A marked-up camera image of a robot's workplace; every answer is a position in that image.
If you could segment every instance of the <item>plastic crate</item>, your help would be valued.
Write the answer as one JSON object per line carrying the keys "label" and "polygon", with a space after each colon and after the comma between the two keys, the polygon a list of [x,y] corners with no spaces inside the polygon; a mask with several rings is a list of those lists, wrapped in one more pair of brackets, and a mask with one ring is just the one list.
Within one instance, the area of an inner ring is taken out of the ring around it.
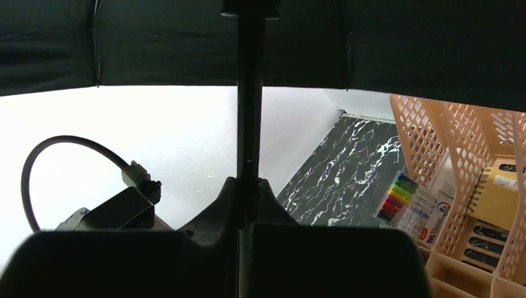
{"label": "plastic crate", "polygon": [[523,172],[517,170],[519,205],[509,233],[466,214],[484,167],[526,166],[526,114],[407,96],[390,99],[409,175],[428,185],[446,149],[455,172],[455,199],[426,263],[434,294],[526,297]]}

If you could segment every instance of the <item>colored marker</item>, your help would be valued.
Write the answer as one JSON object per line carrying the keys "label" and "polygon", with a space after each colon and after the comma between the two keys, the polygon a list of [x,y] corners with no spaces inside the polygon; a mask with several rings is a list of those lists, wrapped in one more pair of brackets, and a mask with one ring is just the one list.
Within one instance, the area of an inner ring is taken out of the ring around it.
{"label": "colored marker", "polygon": [[408,183],[409,185],[411,185],[412,187],[414,188],[418,188],[418,183],[414,182],[413,180],[411,180],[410,178],[408,178],[406,175],[404,175],[403,173],[400,173],[400,175],[398,176],[398,179],[404,181],[405,183]]}
{"label": "colored marker", "polygon": [[398,211],[400,211],[400,208],[396,207],[395,205],[393,204],[390,204],[389,202],[385,201],[382,206],[381,206],[381,209],[386,209],[386,210],[390,210],[390,211],[393,211],[394,213],[398,213]]}
{"label": "colored marker", "polygon": [[393,184],[393,187],[391,189],[397,192],[398,194],[400,194],[401,196],[405,197],[409,201],[412,199],[412,194],[408,193],[407,191],[405,191],[403,188],[399,187],[396,184]]}
{"label": "colored marker", "polygon": [[413,186],[411,186],[411,185],[405,183],[404,181],[402,181],[402,180],[400,180],[400,179],[397,179],[397,180],[394,182],[394,184],[397,185],[397,186],[399,186],[401,189],[407,191],[407,192],[410,193],[410,194],[414,194],[414,193],[416,192],[416,189],[415,189]]}
{"label": "colored marker", "polygon": [[391,197],[391,196],[387,196],[385,198],[385,201],[386,202],[389,202],[391,205],[394,205],[398,208],[402,208],[404,207],[404,203],[403,202],[400,202],[399,200],[395,199],[394,197]]}
{"label": "colored marker", "polygon": [[385,214],[385,213],[382,212],[382,211],[380,211],[380,212],[377,214],[377,217],[378,217],[379,219],[383,219],[383,220],[385,220],[385,221],[387,221],[387,222],[390,222],[391,219],[392,219],[390,216],[388,216],[387,214]]}
{"label": "colored marker", "polygon": [[400,202],[402,202],[402,203],[404,203],[406,205],[409,205],[409,200],[407,200],[405,197],[403,197],[400,194],[398,194],[396,191],[393,191],[392,189],[389,190],[387,195],[393,197],[394,199],[399,200]]}

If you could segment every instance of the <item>marble tile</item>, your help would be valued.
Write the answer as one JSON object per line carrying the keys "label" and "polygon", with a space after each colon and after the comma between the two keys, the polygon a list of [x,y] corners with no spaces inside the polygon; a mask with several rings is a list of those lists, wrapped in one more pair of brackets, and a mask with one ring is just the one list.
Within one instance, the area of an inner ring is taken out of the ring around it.
{"label": "marble tile", "polygon": [[342,117],[278,201],[304,225],[377,227],[373,213],[404,166],[395,125]]}

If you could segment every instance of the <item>yellow notepad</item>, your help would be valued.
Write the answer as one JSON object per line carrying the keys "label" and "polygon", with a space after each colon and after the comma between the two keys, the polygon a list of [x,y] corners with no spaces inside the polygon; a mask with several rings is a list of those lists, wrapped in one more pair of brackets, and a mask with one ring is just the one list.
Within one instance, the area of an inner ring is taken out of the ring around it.
{"label": "yellow notepad", "polygon": [[484,168],[467,213],[509,231],[515,220],[518,200],[517,173]]}

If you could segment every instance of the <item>printed label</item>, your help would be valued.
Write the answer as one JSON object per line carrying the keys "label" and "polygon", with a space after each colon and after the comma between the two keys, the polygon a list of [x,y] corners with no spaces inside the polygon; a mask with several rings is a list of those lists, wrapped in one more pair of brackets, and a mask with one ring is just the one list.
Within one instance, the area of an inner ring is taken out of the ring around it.
{"label": "printed label", "polygon": [[517,183],[516,180],[510,179],[510,178],[507,178],[501,175],[497,175],[495,177],[495,181],[493,181],[493,184],[502,186],[511,191],[519,191],[519,184]]}

